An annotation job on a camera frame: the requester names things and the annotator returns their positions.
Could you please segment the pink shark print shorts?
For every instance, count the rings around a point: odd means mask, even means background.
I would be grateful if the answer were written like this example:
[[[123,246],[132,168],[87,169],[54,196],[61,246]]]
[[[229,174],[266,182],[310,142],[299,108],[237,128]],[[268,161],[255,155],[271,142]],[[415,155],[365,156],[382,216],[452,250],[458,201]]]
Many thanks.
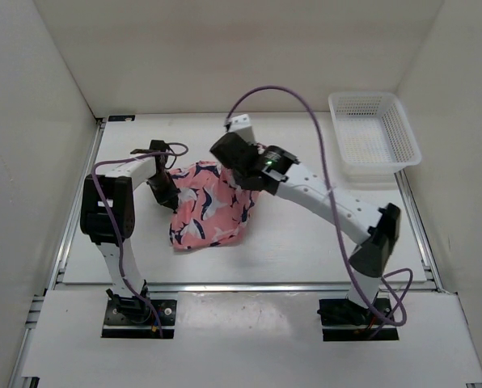
[[[175,251],[237,243],[244,235],[260,194],[242,189],[220,162],[199,160],[169,171],[180,190],[169,225]]]

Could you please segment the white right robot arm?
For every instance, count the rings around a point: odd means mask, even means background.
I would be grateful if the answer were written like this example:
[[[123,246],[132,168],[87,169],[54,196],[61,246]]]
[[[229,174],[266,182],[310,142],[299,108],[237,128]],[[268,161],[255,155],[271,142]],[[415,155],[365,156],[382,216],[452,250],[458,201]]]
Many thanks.
[[[355,243],[351,254],[341,248],[351,279],[345,313],[355,323],[367,321],[374,314],[374,300],[400,236],[399,207],[369,205],[336,190],[290,152],[275,145],[260,151],[237,133],[224,134],[210,153],[232,171],[241,188],[293,202],[333,224],[340,243],[344,236]]]

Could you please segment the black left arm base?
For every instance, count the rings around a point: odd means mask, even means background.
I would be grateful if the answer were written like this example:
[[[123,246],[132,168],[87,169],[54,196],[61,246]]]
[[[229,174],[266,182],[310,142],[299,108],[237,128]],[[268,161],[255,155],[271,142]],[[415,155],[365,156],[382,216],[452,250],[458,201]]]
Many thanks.
[[[151,299],[157,312],[135,297],[120,297],[111,289],[104,312],[101,337],[105,339],[172,340],[177,315],[176,299]]]

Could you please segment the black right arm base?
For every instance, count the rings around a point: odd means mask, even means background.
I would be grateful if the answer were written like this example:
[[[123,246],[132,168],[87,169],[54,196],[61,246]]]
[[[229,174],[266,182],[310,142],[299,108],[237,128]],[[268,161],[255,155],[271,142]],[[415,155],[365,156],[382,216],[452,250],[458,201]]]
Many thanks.
[[[395,327],[384,325],[370,310],[347,299],[320,299],[323,342],[397,341]]]

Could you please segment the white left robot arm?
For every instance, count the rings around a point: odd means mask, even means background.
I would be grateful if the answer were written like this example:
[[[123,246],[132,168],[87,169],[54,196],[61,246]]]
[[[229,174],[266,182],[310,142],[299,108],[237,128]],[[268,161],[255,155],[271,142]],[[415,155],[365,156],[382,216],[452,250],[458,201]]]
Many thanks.
[[[153,140],[146,149],[135,149],[127,158],[96,162],[84,180],[80,229],[94,243],[107,265],[112,287],[107,294],[133,323],[149,319],[152,305],[147,284],[133,253],[131,237],[136,224],[134,192],[143,184],[156,202],[177,210],[180,190],[168,172],[168,160],[180,154],[181,143]]]

